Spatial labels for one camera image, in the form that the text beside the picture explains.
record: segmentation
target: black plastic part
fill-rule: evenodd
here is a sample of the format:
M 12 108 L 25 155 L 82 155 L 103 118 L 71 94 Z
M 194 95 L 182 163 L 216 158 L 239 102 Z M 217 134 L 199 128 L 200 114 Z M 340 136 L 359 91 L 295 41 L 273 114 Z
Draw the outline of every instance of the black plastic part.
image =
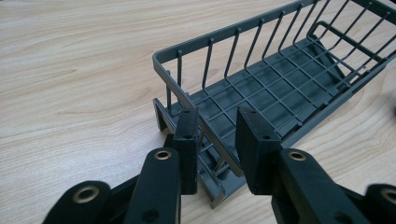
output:
M 180 176 L 176 150 L 157 148 L 147 155 L 124 224 L 179 223 Z
M 256 195 L 271 195 L 270 176 L 274 152 L 279 151 L 280 137 L 256 110 L 238 108 L 235 147 L 250 191 Z
M 273 196 L 271 205 L 276 218 L 276 223 L 299 223 L 299 216 L 294 205 L 289 199 Z
M 173 147 L 174 136 L 175 135 L 172 133 L 166 135 L 165 141 L 163 142 L 163 147 Z
M 181 194 L 183 195 L 197 192 L 197 118 L 197 109 L 183 109 L 173 139 L 173 148 L 177 150 L 180 157 Z
M 276 166 L 299 223 L 369 223 L 308 153 L 283 149 Z
M 366 212 L 373 223 L 396 223 L 396 187 L 375 184 L 364 195 Z
M 85 181 L 69 189 L 49 211 L 44 224 L 107 223 L 110 186 L 100 181 Z
M 124 220 L 129 201 L 134 193 L 139 175 L 131 178 L 124 183 L 116 186 L 111 190 L 111 198 L 109 201 L 110 216 L 108 224 L 121 224 Z

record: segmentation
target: metal ring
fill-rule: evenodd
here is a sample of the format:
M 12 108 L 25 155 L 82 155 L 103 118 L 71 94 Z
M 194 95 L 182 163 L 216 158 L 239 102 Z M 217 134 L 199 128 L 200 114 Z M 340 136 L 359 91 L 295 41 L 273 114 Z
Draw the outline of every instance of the metal ring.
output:
M 306 160 L 306 156 L 301 152 L 291 151 L 291 152 L 289 152 L 288 155 L 290 158 L 292 158 L 295 161 L 305 161 Z
M 164 161 L 168 160 L 172 156 L 172 152 L 170 151 L 158 151 L 154 154 L 155 159 Z
M 81 195 L 83 192 L 87 192 L 88 195 Z M 94 185 L 85 186 L 79 189 L 73 196 L 75 203 L 88 203 L 92 201 L 99 194 L 99 188 Z
M 396 204 L 396 190 L 394 189 L 381 189 L 382 196 L 390 201 L 391 203 Z

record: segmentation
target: screw hole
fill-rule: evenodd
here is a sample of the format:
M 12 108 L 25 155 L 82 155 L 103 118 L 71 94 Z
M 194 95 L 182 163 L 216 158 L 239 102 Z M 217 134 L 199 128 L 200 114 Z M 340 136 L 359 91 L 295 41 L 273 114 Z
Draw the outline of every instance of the screw hole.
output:
M 295 161 L 305 161 L 306 156 L 303 153 L 292 151 L 289 153 L 289 157 Z
M 73 196 L 75 203 L 88 203 L 99 194 L 99 188 L 96 186 L 86 186 L 79 189 Z
M 151 223 L 157 220 L 157 218 L 160 216 L 160 213 L 158 213 L 157 210 L 148 210 L 143 213 L 142 220 L 146 223 Z
M 154 154 L 154 157 L 160 161 L 168 160 L 171 156 L 172 153 L 170 151 L 159 151 Z

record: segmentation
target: wire basket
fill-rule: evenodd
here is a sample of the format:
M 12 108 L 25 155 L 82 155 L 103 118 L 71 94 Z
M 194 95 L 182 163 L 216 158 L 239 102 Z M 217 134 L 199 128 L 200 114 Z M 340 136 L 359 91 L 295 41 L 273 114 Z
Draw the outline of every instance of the wire basket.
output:
M 180 110 L 199 107 L 211 206 L 245 183 L 238 106 L 260 112 L 291 147 L 396 57 L 395 24 L 395 10 L 376 1 L 298 1 L 156 52 L 166 84 L 166 108 L 154 99 L 159 127 L 173 133 Z

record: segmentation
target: wooden table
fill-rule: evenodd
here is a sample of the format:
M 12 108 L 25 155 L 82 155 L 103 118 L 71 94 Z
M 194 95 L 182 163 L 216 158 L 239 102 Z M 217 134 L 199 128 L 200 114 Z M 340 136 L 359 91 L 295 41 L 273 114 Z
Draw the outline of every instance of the wooden table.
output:
M 152 54 L 288 2 L 1 1 L 0 222 L 39 223 L 79 182 L 115 187 L 139 174 L 166 135 L 151 102 L 165 94 Z M 394 71 L 295 145 L 359 193 L 396 185 Z M 270 197 L 247 187 L 209 203 L 201 186 L 183 196 L 182 223 L 275 222 Z

